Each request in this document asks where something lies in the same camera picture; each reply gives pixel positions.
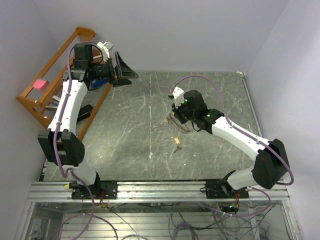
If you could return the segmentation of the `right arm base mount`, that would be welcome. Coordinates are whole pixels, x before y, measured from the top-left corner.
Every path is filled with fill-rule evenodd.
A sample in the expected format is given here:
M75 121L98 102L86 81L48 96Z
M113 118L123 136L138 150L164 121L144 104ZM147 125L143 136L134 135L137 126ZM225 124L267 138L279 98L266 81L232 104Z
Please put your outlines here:
M199 191L205 193L207 199L248 199L249 193L246 187L234 190L227 182L235 171L231 171L221 179L207 179Z

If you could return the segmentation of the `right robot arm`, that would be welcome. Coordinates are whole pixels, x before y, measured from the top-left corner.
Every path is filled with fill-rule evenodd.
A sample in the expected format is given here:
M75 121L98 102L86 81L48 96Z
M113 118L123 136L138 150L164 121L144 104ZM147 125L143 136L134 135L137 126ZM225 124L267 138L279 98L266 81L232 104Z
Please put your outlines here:
M168 97L173 100L173 115L181 124L191 122L198 131L228 141L253 160L251 167L233 170L219 181L224 197L231 198L238 190L251 186L272 189L288 173L290 165L281 140L256 136L228 120L221 111L209 109L197 90L185 92L175 87Z

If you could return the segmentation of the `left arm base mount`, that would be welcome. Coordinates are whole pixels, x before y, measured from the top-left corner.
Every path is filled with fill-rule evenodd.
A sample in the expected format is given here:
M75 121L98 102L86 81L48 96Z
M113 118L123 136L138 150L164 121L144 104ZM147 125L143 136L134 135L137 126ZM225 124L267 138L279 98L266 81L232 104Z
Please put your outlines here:
M103 200L115 200L118 193L118 184L115 181L103 180L100 182L100 186L89 186L92 195L95 199ZM91 199L90 193L84 185L79 184L79 188L71 189L71 198L73 200L89 200Z

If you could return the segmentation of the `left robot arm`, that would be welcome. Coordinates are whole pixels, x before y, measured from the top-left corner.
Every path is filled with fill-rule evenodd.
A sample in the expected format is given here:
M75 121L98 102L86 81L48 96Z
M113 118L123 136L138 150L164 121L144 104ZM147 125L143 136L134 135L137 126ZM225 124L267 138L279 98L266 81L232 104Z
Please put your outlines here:
M117 52L111 57L113 46L110 41L85 41L71 48L69 54L74 55L74 59L67 60L54 118L37 136L46 160L58 166L64 178L71 174L91 199L101 195L102 186L99 174L85 161L85 146L76 136L82 102L94 80L108 80L112 86L125 86L139 77Z

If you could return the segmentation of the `large keyring with yellow handle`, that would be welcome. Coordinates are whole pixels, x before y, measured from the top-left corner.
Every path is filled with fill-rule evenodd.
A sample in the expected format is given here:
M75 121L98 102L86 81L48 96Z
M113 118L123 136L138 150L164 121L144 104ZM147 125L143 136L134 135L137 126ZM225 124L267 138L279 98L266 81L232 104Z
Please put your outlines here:
M187 134L190 132L190 129L186 126L186 125L182 125L180 123L178 123L175 119L174 119L174 115L172 113L168 114L166 116L166 120L168 121L168 124L172 124L173 126L175 126L179 131Z

